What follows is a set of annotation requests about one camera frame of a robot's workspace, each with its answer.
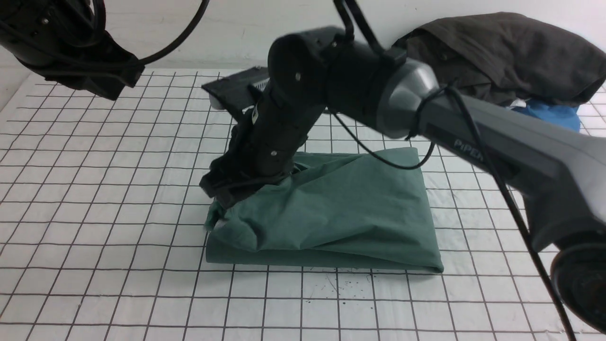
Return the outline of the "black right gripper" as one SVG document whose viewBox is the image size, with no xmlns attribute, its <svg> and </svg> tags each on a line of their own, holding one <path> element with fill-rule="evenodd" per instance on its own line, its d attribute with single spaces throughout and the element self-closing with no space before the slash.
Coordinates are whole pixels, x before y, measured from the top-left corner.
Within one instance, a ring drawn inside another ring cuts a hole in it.
<svg viewBox="0 0 606 341">
<path fill-rule="evenodd" d="M 314 108 L 262 99 L 232 131 L 229 148 L 199 185 L 222 208 L 236 205 L 294 170 L 294 154 L 314 125 Z"/>
</svg>

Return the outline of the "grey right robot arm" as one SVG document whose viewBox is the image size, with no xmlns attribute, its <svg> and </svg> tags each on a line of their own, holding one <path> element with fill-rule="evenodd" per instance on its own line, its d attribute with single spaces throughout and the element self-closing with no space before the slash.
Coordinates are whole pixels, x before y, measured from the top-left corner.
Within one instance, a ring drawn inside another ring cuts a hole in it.
<svg viewBox="0 0 606 341">
<path fill-rule="evenodd" d="M 420 135 L 494 177 L 573 340 L 563 307 L 605 332 L 605 139 L 439 87 L 432 69 L 384 50 L 364 29 L 322 27 L 279 37 L 268 84 L 257 71 L 208 83 L 238 121 L 229 150 L 200 186 L 223 207 L 285 179 L 325 109 L 389 138 Z"/>
</svg>

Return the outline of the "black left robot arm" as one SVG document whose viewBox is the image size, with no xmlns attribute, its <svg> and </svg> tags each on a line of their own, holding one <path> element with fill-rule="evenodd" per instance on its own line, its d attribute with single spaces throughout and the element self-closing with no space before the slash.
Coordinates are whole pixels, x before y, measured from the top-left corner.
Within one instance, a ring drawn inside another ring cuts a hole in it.
<svg viewBox="0 0 606 341">
<path fill-rule="evenodd" d="M 1 45 L 47 81 L 115 100 L 144 67 L 106 31 L 103 0 L 3 0 Z"/>
</svg>

